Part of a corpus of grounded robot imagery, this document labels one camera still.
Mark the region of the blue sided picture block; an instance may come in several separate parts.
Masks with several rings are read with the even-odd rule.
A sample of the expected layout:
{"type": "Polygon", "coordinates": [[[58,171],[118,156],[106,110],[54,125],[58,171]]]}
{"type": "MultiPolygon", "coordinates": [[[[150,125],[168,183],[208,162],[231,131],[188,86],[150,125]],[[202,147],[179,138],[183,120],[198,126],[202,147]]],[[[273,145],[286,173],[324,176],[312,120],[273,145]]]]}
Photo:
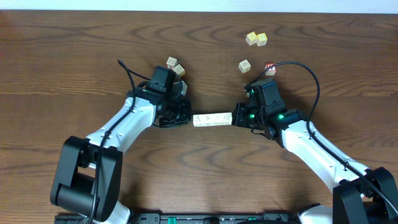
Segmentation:
{"type": "Polygon", "coordinates": [[[222,124],[223,125],[231,125],[232,124],[233,117],[232,117],[232,113],[231,112],[223,113],[223,115],[221,117],[222,117],[222,124]]]}

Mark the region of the soccer ball picture block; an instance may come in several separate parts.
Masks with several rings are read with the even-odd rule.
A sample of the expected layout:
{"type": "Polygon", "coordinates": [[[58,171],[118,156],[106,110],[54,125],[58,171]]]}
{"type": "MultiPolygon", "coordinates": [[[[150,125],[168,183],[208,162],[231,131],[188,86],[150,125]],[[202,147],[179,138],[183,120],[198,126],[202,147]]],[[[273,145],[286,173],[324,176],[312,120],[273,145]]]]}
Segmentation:
{"type": "Polygon", "coordinates": [[[201,114],[193,115],[193,125],[194,127],[201,127],[203,126],[203,116],[201,114]]]}

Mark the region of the plain white picture block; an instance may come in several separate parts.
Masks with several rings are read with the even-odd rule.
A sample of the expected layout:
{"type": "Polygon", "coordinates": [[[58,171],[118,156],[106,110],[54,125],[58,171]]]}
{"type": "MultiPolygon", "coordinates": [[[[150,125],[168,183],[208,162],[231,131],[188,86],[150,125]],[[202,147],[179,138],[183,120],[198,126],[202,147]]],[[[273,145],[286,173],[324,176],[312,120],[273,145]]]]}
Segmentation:
{"type": "Polygon", "coordinates": [[[222,113],[215,113],[212,115],[212,123],[215,126],[221,126],[223,124],[223,114],[222,113]]]}

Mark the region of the hammer picture block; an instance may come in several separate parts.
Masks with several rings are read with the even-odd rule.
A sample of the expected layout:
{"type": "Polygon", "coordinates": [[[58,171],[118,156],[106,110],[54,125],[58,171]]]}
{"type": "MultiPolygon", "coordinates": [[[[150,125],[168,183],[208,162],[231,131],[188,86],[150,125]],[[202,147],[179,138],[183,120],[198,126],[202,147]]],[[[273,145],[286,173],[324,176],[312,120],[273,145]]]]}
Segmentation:
{"type": "Polygon", "coordinates": [[[204,114],[202,119],[202,124],[204,126],[212,126],[214,125],[213,115],[212,114],[204,114]]]}

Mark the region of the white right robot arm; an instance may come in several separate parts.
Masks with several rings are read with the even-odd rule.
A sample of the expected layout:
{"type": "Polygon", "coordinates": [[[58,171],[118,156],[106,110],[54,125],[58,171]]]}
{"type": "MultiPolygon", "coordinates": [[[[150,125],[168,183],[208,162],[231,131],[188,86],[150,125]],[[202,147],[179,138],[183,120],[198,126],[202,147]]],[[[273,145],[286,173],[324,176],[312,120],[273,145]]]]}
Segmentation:
{"type": "Polygon", "coordinates": [[[385,168],[370,169],[346,155],[299,110],[284,105],[239,103],[232,113],[234,126],[275,141],[295,154],[323,181],[333,206],[310,205],[289,223],[397,223],[397,186],[385,168]]]}

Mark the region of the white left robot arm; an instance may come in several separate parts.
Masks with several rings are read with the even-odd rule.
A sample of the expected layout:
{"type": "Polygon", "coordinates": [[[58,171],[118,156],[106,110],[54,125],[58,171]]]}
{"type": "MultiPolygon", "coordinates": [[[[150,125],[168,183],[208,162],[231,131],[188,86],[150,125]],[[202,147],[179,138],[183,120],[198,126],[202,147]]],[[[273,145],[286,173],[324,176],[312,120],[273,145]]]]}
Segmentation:
{"type": "Polygon", "coordinates": [[[119,200],[123,155],[155,121],[162,128],[188,124],[190,100],[139,88],[122,108],[85,138],[70,136],[62,146],[53,180],[53,205],[83,216],[83,223],[127,223],[131,211],[119,200]]]}

